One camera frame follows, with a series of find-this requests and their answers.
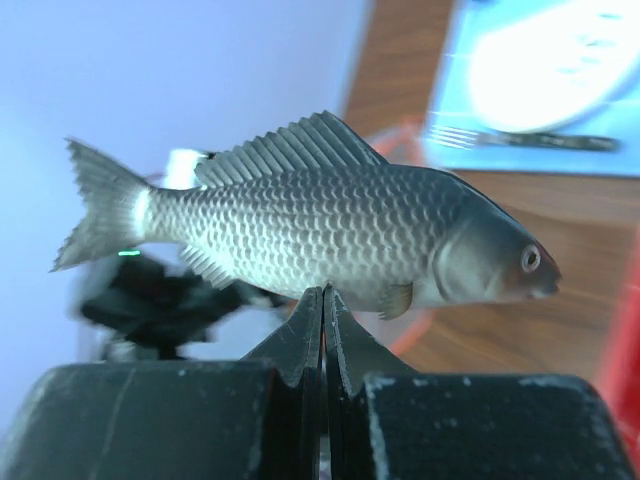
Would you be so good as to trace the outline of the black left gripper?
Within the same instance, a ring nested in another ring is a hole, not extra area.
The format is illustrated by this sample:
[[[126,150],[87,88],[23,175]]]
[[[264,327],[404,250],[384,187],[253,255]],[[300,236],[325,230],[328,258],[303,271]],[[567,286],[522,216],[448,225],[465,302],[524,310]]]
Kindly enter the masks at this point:
[[[216,289],[184,270],[140,252],[119,252],[93,261],[80,280],[75,313],[111,336],[100,360],[180,360],[178,349],[209,342],[209,328],[243,307],[265,309],[280,320],[293,301],[242,281]]]

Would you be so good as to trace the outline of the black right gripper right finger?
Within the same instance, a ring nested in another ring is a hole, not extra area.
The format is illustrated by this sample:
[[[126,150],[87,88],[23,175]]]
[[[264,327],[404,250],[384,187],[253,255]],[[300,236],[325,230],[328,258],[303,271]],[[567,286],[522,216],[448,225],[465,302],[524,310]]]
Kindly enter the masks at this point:
[[[336,479],[634,479],[611,415],[584,379],[409,367],[323,292]]]

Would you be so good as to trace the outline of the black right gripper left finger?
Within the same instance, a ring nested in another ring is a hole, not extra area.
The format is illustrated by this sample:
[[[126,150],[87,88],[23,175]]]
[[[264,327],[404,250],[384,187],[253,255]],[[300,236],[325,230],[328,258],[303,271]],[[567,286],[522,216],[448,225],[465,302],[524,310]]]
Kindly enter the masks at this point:
[[[73,364],[32,387],[5,479],[314,479],[323,293],[238,361]]]

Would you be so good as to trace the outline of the grey toy fish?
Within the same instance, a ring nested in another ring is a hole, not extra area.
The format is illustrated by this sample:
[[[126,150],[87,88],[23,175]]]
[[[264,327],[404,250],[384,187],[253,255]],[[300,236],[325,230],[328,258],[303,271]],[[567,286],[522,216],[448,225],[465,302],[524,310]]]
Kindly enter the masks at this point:
[[[173,243],[216,288],[241,280],[298,299],[329,285],[384,320],[559,287],[551,255],[488,196],[451,172],[388,162],[328,111],[200,153],[190,189],[154,186],[80,141],[67,147],[87,212],[58,270]]]

